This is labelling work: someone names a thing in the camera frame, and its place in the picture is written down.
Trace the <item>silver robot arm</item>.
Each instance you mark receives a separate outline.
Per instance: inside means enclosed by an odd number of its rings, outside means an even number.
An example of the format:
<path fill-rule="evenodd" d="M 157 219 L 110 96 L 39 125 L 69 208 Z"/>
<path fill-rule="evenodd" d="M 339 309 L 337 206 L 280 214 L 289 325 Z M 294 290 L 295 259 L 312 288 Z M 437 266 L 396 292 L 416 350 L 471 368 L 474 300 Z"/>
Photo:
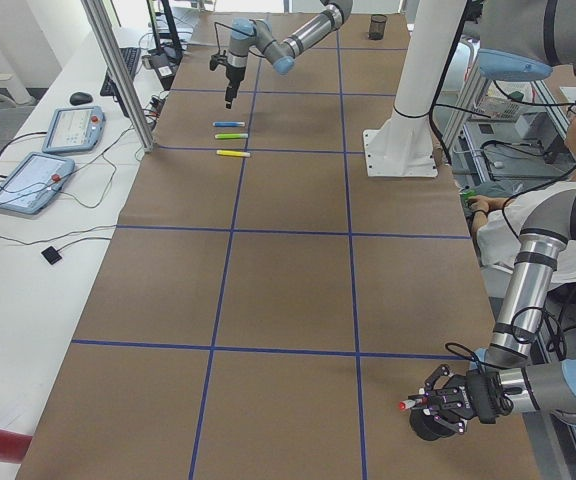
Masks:
<path fill-rule="evenodd" d="M 322 1 L 323 10 L 311 20 L 279 41 L 274 37 L 270 24 L 262 19 L 235 18 L 230 29 L 228 48 L 211 57 L 209 68 L 225 66 L 228 85 L 225 90 L 225 106 L 232 108 L 238 90 L 245 78 L 251 48 L 256 48 L 273 69 L 286 75 L 295 60 L 330 33 L 339 30 L 349 19 L 353 2 Z"/>
<path fill-rule="evenodd" d="M 576 76 L 576 1 L 489 1 L 478 53 L 482 75 L 526 82 L 569 65 Z M 576 189 L 539 204 L 524 222 L 520 248 L 487 349 L 459 375 L 439 366 L 403 404 L 417 435 L 462 434 L 471 419 L 492 424 L 511 413 L 545 411 L 576 426 L 576 359 L 532 365 L 527 355 L 542 322 L 560 253 L 576 241 Z"/>

